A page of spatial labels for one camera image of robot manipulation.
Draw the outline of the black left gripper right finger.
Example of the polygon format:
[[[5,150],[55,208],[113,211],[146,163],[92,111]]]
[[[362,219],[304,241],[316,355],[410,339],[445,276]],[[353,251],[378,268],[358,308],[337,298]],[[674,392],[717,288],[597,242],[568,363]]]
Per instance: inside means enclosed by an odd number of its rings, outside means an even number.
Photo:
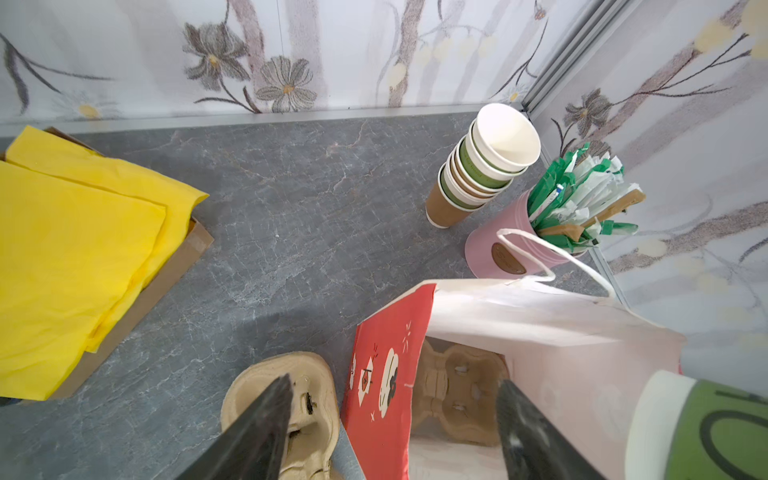
[[[510,380],[500,383],[496,419],[510,479],[603,477]]]

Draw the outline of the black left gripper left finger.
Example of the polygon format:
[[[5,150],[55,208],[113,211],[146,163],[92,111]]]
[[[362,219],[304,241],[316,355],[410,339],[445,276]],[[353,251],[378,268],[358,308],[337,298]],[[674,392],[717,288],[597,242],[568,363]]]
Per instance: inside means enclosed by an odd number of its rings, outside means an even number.
[[[278,478],[292,400],[289,375],[272,381],[178,479]]]

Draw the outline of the brown pulp cup carrier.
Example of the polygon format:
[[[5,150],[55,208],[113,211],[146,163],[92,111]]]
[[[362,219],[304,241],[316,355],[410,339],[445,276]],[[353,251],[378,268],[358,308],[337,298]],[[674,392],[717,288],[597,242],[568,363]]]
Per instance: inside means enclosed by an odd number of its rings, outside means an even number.
[[[288,374],[293,399],[279,477],[340,479],[331,456],[341,421],[333,375],[327,362],[311,352],[274,356],[244,370],[222,404],[220,423],[227,430],[277,377]]]

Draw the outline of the red white paper bag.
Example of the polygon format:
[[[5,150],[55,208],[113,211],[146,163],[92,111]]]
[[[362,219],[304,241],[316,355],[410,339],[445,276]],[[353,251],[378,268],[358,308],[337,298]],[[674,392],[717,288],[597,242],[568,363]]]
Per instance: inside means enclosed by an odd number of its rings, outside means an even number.
[[[684,337],[554,273],[423,281],[357,328],[342,423],[368,479],[502,479],[504,381],[606,479],[625,475],[641,392]]]

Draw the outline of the green paper coffee cup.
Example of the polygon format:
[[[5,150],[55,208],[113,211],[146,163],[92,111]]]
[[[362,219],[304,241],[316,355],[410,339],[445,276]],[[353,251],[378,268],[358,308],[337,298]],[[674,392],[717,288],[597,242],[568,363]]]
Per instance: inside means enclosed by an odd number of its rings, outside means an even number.
[[[767,399],[667,371],[647,382],[625,454],[627,479],[765,479]]]

